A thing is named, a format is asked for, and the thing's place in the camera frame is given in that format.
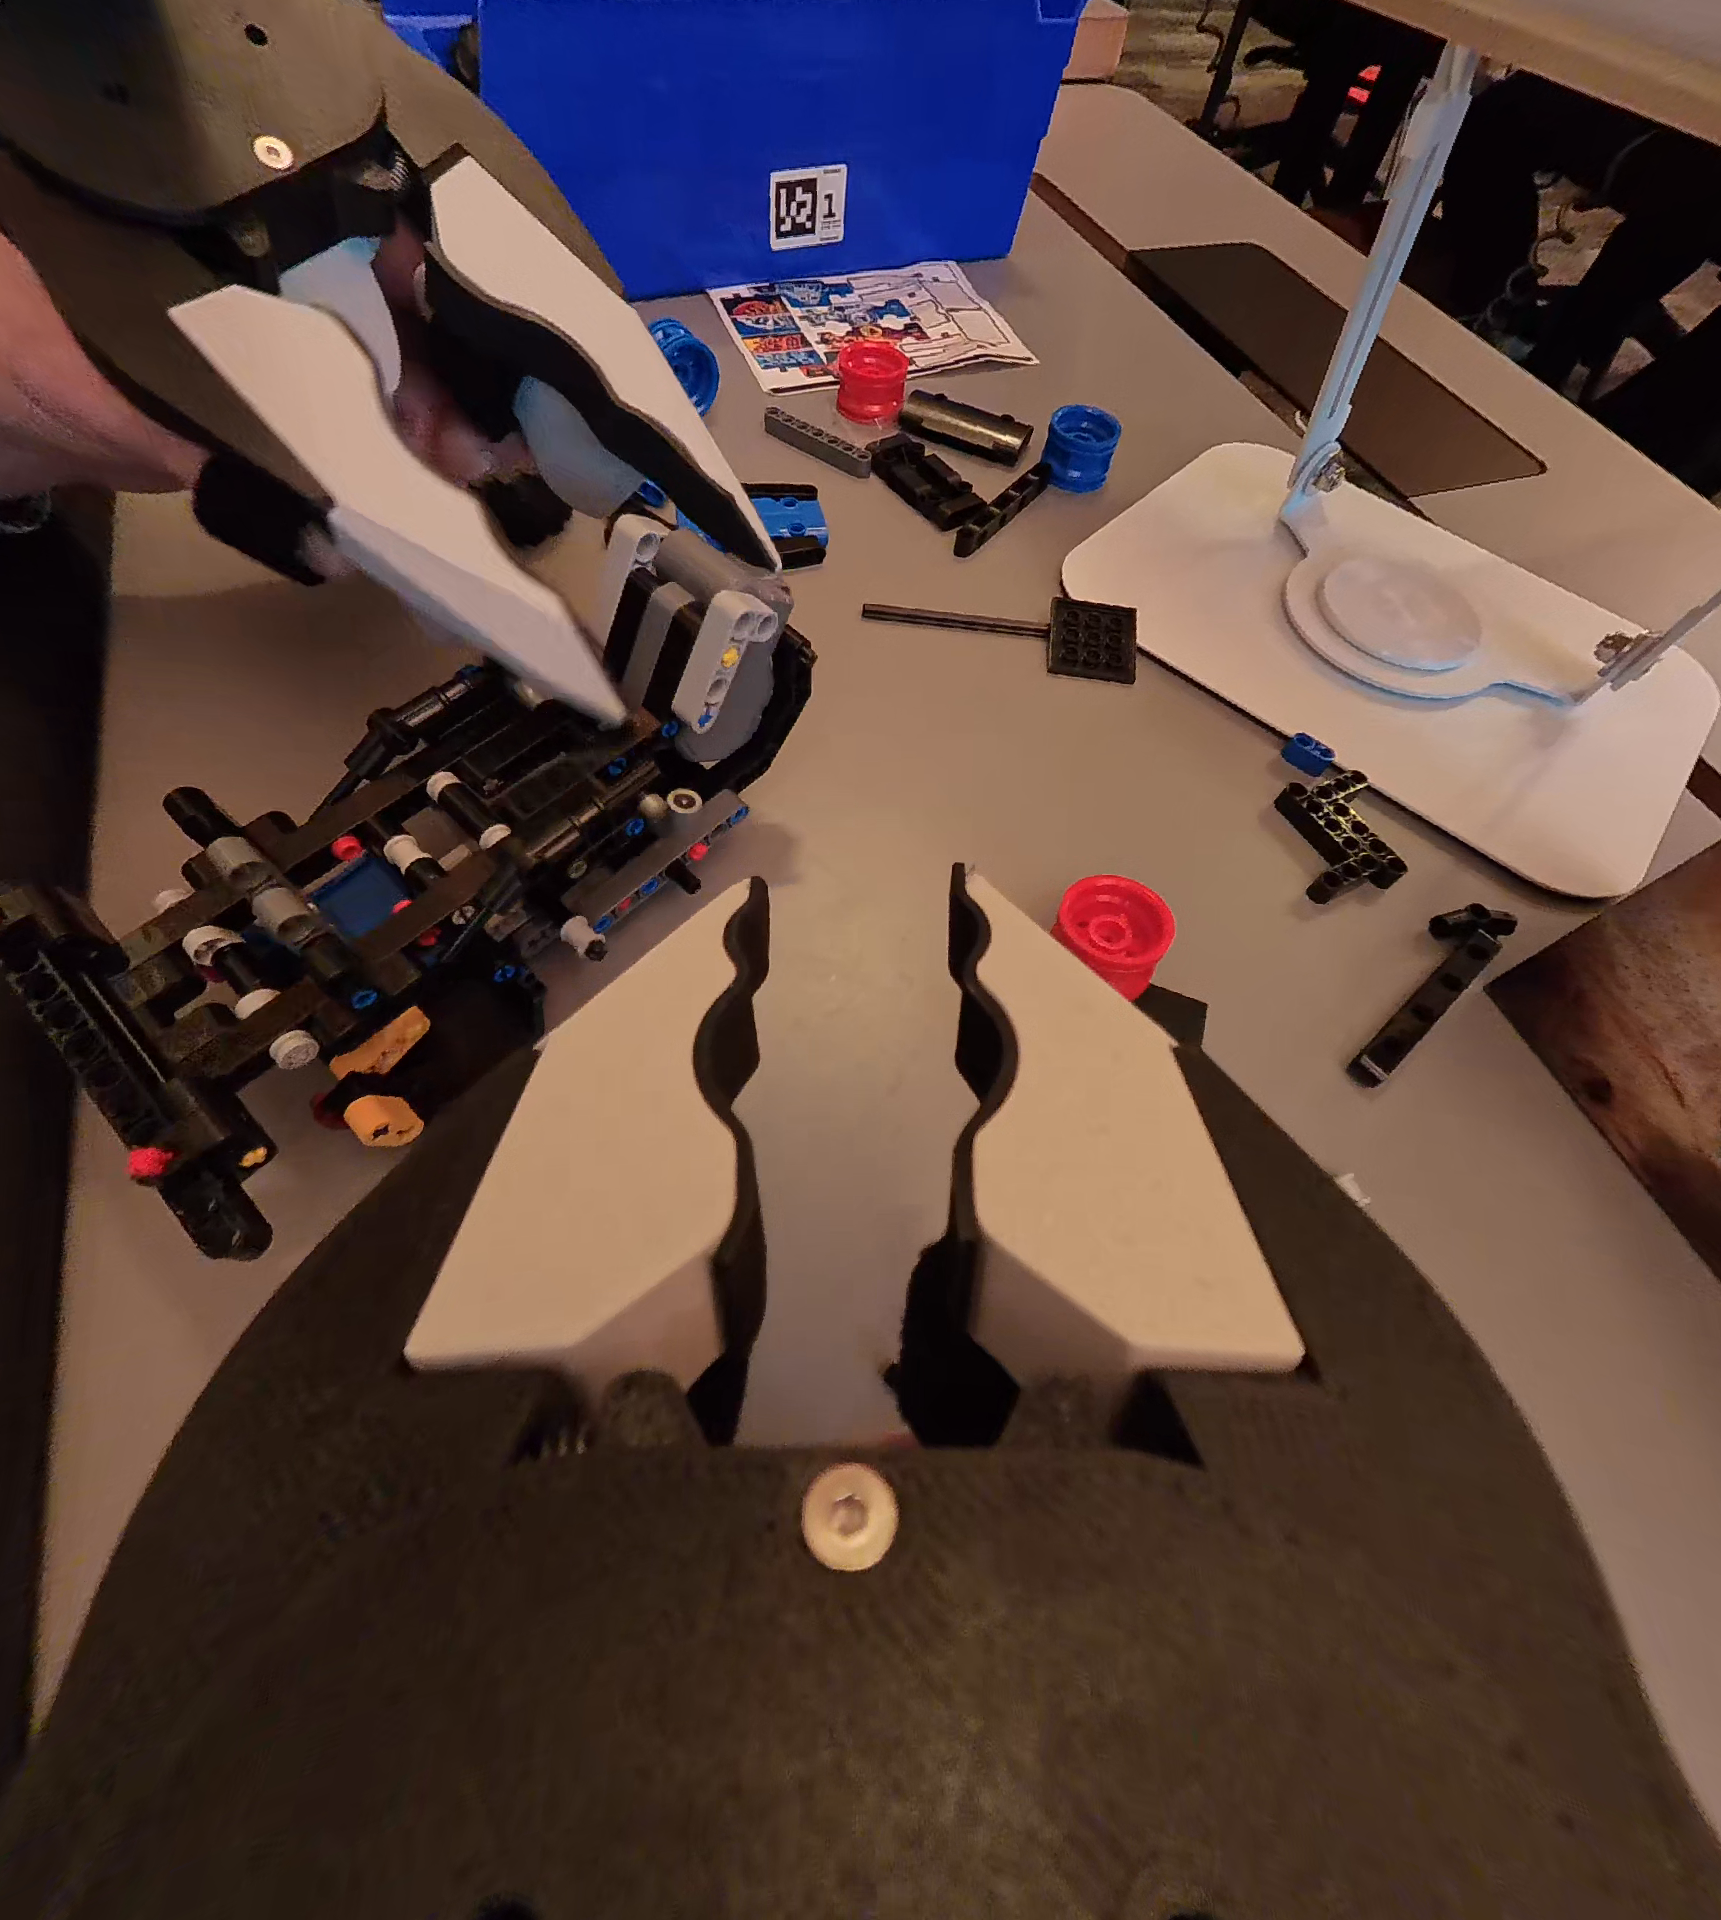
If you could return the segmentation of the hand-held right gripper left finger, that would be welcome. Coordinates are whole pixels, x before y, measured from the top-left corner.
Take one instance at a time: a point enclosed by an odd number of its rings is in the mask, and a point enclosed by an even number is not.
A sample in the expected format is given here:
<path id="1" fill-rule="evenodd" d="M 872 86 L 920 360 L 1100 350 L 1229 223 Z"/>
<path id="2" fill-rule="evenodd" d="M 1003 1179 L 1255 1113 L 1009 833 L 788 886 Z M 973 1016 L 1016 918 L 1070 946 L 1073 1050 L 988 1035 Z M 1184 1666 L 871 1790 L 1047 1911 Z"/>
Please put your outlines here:
<path id="1" fill-rule="evenodd" d="M 743 1364 L 767 1241 L 735 1102 L 759 1068 L 771 893 L 692 913 L 537 1050 L 403 1357 L 568 1381 Z"/>

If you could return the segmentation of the black L-shaped beam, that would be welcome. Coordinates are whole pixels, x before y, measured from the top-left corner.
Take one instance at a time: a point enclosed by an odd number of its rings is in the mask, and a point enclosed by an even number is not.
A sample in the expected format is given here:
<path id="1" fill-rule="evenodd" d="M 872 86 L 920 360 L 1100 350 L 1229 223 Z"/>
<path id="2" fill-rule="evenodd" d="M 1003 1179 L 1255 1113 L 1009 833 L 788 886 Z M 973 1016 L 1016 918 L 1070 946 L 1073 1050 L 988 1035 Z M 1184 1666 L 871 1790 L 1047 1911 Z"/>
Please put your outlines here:
<path id="1" fill-rule="evenodd" d="M 1357 811 L 1369 792 L 1365 775 L 1333 768 L 1312 782 L 1289 782 L 1275 799 L 1275 811 L 1321 861 L 1307 902 L 1328 907 L 1359 888 L 1384 895 L 1408 876 L 1401 855 Z"/>

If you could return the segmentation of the blue wheel rim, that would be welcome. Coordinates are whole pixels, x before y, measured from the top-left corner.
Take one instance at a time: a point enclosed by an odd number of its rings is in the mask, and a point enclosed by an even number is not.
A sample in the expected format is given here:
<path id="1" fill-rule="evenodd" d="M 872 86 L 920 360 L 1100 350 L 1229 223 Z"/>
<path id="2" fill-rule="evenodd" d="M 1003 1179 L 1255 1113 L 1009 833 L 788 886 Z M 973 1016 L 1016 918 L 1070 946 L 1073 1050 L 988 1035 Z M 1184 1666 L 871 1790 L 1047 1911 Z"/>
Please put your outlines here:
<path id="1" fill-rule="evenodd" d="M 683 396 L 687 396 L 696 415 L 705 418 L 715 406 L 722 385 L 720 363 L 715 350 L 675 317 L 651 320 L 648 335 L 680 385 Z"/>
<path id="2" fill-rule="evenodd" d="M 1118 443 L 1120 422 L 1108 411 L 1086 402 L 1055 408 L 1042 452 L 1049 485 L 1075 497 L 1100 492 L 1113 472 Z"/>

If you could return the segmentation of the black grid plate on axle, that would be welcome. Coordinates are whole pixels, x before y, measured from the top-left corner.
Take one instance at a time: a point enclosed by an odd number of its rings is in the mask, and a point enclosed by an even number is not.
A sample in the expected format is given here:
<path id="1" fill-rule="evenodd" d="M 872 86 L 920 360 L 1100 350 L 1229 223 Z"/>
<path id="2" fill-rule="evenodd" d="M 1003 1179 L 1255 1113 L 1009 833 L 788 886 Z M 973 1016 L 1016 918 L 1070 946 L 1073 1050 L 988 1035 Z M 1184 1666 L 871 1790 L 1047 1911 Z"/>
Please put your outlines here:
<path id="1" fill-rule="evenodd" d="M 1044 618 L 1016 618 L 864 603 L 861 618 L 936 632 L 1038 641 L 1052 676 L 1116 686 L 1136 683 L 1136 613 L 1127 607 L 1055 597 Z"/>

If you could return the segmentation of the blue flat panel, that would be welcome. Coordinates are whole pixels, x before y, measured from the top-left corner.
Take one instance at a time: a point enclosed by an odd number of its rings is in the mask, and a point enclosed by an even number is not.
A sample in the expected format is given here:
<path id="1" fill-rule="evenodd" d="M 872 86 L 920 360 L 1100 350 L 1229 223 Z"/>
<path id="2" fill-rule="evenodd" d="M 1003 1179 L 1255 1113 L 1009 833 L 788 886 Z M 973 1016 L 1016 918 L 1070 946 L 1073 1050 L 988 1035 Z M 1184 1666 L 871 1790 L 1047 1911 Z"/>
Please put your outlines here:
<path id="1" fill-rule="evenodd" d="M 824 565 L 829 527 L 815 485 L 748 485 L 745 492 L 775 547 L 783 572 Z"/>

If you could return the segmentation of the toy truck chassis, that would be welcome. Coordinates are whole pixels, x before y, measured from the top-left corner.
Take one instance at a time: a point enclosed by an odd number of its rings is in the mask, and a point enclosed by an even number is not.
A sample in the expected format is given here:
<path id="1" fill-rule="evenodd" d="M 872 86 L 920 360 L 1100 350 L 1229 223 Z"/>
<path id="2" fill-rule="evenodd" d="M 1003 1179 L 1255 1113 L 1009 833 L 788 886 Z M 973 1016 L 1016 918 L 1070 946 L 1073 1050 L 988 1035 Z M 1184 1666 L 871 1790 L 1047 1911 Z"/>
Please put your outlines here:
<path id="1" fill-rule="evenodd" d="M 400 1149 L 545 1028 L 542 961 L 606 956 L 666 888 L 696 895 L 809 697 L 793 587 L 687 524 L 620 513 L 595 613 L 623 699 L 602 726 L 464 667 L 378 709 L 302 823 L 163 809 L 192 845 L 152 916 L 115 934 L 78 898 L 0 885 L 0 973 L 206 1261 L 272 1228 L 249 1181 L 276 1143 L 268 1074 L 323 1071 L 320 1124 Z"/>

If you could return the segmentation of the blue storage bin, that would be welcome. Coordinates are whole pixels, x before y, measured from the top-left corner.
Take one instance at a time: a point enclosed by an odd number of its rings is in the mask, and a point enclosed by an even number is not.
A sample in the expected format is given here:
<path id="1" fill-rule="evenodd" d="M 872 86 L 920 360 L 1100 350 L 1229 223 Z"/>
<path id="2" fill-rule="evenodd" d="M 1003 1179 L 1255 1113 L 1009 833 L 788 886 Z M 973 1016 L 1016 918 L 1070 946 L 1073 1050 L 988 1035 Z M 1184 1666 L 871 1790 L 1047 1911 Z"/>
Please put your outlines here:
<path id="1" fill-rule="evenodd" d="M 635 302 L 1010 253 L 1075 3 L 386 4 L 489 109 Z"/>

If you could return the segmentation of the grey holed beam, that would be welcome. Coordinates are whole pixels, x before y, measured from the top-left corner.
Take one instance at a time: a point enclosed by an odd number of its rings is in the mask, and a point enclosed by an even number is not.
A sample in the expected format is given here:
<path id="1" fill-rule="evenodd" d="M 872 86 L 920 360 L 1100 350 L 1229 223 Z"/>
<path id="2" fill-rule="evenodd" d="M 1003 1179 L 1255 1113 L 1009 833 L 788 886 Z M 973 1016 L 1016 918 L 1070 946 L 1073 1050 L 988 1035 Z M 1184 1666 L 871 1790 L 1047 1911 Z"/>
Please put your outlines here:
<path id="1" fill-rule="evenodd" d="M 852 479 L 872 477 L 872 445 L 856 443 L 777 405 L 765 408 L 763 429 L 777 445 L 824 469 Z"/>

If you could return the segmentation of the white book stand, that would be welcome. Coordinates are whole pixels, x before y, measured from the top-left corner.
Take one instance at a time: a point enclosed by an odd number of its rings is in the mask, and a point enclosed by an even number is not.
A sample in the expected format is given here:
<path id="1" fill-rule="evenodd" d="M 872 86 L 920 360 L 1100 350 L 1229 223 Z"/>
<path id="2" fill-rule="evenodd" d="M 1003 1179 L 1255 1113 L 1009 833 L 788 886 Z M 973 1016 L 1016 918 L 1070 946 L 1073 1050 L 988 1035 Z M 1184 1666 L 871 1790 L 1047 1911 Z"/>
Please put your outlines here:
<path id="1" fill-rule="evenodd" d="M 1636 891 L 1716 728 L 1688 652 L 1721 587 L 1649 631 L 1346 479 L 1353 399 L 1486 67 L 1721 147 L 1721 4 L 1377 4 L 1443 41 L 1295 457 L 1214 445 L 1064 561 L 1138 649 L 1533 888 Z"/>

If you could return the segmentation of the monster truck toy box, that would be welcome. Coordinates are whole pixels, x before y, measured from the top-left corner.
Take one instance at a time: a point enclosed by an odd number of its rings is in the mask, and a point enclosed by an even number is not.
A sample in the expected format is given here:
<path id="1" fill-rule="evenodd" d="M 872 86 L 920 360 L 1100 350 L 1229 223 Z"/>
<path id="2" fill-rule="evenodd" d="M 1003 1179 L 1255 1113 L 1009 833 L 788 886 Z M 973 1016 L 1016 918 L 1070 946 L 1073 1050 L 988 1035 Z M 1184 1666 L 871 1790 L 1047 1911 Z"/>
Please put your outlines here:
<path id="1" fill-rule="evenodd" d="M 1492 997 L 1721 1283 L 1721 840 Z"/>

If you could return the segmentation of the grey desk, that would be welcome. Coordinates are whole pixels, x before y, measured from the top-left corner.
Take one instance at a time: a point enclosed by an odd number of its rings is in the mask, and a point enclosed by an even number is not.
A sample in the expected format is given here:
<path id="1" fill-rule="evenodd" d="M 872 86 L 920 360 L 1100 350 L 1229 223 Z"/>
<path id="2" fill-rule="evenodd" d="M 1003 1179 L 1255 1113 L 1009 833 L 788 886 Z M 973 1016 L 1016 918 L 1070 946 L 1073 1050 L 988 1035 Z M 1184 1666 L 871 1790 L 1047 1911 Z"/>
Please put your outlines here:
<path id="1" fill-rule="evenodd" d="M 976 277 L 1038 352 L 985 381 L 1044 425 L 1116 415 L 1105 492 L 1051 494 L 976 561 L 872 483 L 824 487 L 831 561 L 800 579 L 819 652 L 809 710 L 727 845 L 775 893 L 763 1066 L 741 1113 L 759 1156 L 771 1309 L 743 1433 L 883 1439 L 880 1371 L 908 1270 L 945 1219 L 968 1117 L 945 966 L 957 861 L 1037 922 L 1067 882 L 1116 873 L 1177 908 L 1160 983 L 1210 1003 L 1210 1056 L 1448 1298 L 1539 1434 L 1589 1535 L 1669 1740 L 1721 1835 L 1721 1285 L 1484 993 L 1384 1090 L 1346 1061 L 1428 970 L 1426 922 L 1484 901 L 1510 955 L 1581 918 L 1394 818 L 1410 881 L 1315 908 L 1273 812 L 1278 748 L 1196 686 L 1055 679 L 1021 638 L 864 622 L 864 603 L 1026 617 L 1062 559 L 1222 440 L 1282 440 L 1102 256 L 1038 201 Z M 240 812 L 320 799 L 370 709 L 444 679 L 364 581 L 295 589 L 206 541 L 179 497 L 113 524 L 104 738 L 91 901 L 131 929 L 179 869 L 160 796 Z M 272 1254 L 208 1263 L 134 1193 L 92 1114 L 76 1136 L 37 1643 L 35 1726 L 169 1440 L 293 1265 L 400 1156 L 318 1128 L 313 1081 L 257 1110 L 281 1143 L 251 1184 Z"/>

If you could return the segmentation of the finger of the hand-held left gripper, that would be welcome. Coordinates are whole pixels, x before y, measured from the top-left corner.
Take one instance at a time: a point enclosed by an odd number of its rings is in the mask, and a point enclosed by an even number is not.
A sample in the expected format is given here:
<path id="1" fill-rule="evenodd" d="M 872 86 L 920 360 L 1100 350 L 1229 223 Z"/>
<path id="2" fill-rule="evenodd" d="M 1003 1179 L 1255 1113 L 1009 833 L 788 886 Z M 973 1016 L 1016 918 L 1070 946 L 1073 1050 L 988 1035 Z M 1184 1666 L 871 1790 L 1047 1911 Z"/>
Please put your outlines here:
<path id="1" fill-rule="evenodd" d="M 251 288 L 171 310 L 173 325 L 324 487 L 343 557 L 444 632 L 604 728 L 629 709 L 579 618 L 500 541 L 483 504 L 395 433 L 369 349 L 333 312 Z"/>
<path id="2" fill-rule="evenodd" d="M 513 418 L 551 492 L 608 516 L 642 485 L 736 561 L 777 572 L 772 538 L 646 325 L 472 156 L 427 175 L 425 293 L 485 435 Z"/>

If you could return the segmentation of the red wheel rim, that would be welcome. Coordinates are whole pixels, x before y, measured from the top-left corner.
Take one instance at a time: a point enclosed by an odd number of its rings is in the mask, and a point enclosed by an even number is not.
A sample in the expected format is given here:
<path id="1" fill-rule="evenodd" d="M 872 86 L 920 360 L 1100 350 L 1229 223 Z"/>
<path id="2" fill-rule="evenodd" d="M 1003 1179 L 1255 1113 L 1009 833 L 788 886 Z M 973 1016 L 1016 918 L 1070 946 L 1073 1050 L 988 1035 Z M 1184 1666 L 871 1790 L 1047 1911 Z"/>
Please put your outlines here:
<path id="1" fill-rule="evenodd" d="M 1155 983 L 1177 934 L 1176 915 L 1130 876 L 1080 876 L 1062 895 L 1051 939 L 1127 1001 Z"/>
<path id="2" fill-rule="evenodd" d="M 834 405 L 843 421 L 892 425 L 904 406 L 910 363 L 892 339 L 849 339 L 834 357 Z"/>

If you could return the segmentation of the black beam frame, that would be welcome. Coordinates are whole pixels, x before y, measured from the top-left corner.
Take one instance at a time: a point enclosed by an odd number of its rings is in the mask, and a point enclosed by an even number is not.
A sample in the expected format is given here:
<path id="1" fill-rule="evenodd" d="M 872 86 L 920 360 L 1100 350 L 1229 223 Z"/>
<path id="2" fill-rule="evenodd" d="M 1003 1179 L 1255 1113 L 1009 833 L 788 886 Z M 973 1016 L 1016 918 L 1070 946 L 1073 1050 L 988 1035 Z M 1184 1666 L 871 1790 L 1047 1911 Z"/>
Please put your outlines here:
<path id="1" fill-rule="evenodd" d="M 958 533 L 986 508 L 963 475 L 910 435 L 872 443 L 869 457 L 872 479 L 943 534 Z"/>

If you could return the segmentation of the printed sticker sheet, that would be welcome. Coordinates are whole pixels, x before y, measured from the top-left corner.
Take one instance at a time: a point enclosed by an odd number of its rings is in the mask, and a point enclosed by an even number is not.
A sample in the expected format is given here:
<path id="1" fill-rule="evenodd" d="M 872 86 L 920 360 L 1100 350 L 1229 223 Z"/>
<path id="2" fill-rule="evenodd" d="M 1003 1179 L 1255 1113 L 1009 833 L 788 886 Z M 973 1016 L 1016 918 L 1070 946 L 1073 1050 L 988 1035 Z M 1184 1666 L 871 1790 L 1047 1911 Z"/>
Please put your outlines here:
<path id="1" fill-rule="evenodd" d="M 832 389 L 838 350 L 855 341 L 897 347 L 920 376 L 1038 363 L 953 260 L 743 283 L 706 299 L 771 396 Z"/>

